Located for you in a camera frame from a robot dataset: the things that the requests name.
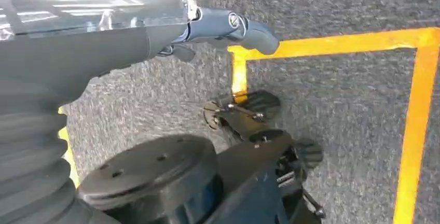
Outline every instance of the black circular plate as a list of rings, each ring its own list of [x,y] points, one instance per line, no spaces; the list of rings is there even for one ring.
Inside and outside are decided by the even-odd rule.
[[[78,194],[103,211],[140,202],[145,206],[142,218],[154,220],[204,191],[216,168],[216,153],[208,139],[167,136],[109,159],[84,179]]]

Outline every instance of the gray carpet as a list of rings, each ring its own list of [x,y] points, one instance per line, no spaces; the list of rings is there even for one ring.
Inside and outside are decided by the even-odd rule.
[[[283,39],[439,26],[440,0],[199,0],[267,22]],[[80,177],[139,142],[170,133],[222,133],[201,117],[230,92],[227,54],[197,47],[190,63],[155,59],[94,80],[66,108]],[[250,62],[252,89],[283,100],[277,122],[322,143],[325,161],[307,188],[328,209],[325,223],[391,223],[414,50]],[[440,219],[440,87],[433,101],[415,223]]]

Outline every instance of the metal bolt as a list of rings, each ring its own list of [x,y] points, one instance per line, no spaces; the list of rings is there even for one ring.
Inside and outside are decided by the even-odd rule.
[[[238,15],[235,12],[229,14],[229,25],[234,29],[240,26]]]
[[[315,211],[315,215],[316,215],[318,218],[320,218],[320,219],[325,219],[325,217],[326,217],[326,213],[325,213],[325,211],[324,211],[323,208],[318,208],[318,209]]]
[[[252,116],[253,119],[256,119],[258,121],[263,121],[264,114],[262,113],[255,113],[254,116]]]

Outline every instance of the mounting holes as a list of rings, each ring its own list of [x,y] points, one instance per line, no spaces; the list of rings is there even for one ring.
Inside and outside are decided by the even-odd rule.
[[[156,158],[156,160],[159,161],[159,162],[164,161],[165,159],[167,159],[167,155],[166,154],[163,154],[160,157]]]
[[[104,170],[106,168],[108,168],[108,164],[104,164],[103,166],[99,167],[100,170]]]
[[[123,174],[123,171],[116,171],[116,172],[114,172],[113,174],[112,174],[112,177],[113,178],[116,178],[116,177],[118,177],[118,176],[120,176],[120,175],[122,175]]]

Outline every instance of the yellow tape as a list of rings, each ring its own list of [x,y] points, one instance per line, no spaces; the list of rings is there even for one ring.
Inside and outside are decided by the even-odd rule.
[[[62,114],[63,113],[63,109],[60,108],[58,110],[58,113]],[[72,179],[73,183],[75,184],[75,187],[79,186],[79,177],[78,177],[78,172],[76,170],[76,164],[75,164],[75,158],[73,156],[73,151],[72,151],[72,147],[70,144],[70,139],[68,136],[68,132],[67,132],[67,128],[64,127],[63,129],[61,129],[58,132],[58,137],[60,139],[64,139],[67,141],[67,151],[64,154],[64,159],[69,162],[70,164],[70,178]]]
[[[437,70],[439,45],[440,28],[429,27],[287,40],[280,43],[279,49],[273,55],[263,55],[257,50],[246,50],[234,46],[229,48],[234,57],[232,63],[232,93],[236,100],[243,100],[240,95],[247,92],[245,71],[246,61],[249,60],[417,48],[394,212],[395,224],[412,224],[423,159],[425,133]]]
[[[248,97],[246,92],[247,85],[246,59],[243,56],[232,58],[232,94],[237,103],[245,101]]]
[[[410,224],[413,222],[417,185],[423,160],[423,144],[437,63],[438,46],[421,47],[417,50],[394,209],[395,224]]]

